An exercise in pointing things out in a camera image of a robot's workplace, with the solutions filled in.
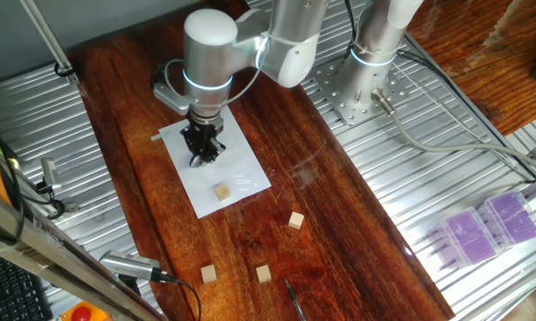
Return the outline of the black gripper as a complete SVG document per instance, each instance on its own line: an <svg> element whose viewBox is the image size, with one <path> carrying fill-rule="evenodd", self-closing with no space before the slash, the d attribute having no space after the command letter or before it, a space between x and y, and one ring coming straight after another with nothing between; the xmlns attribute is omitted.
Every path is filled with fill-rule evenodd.
<svg viewBox="0 0 536 321"><path fill-rule="evenodd" d="M189 113L189 124L180 131L189 151L193 154L189 161L190 168L199 168L214 161L226 150L217 136L223 131L224 120L217 114L211 118L202 118Z"/></svg>

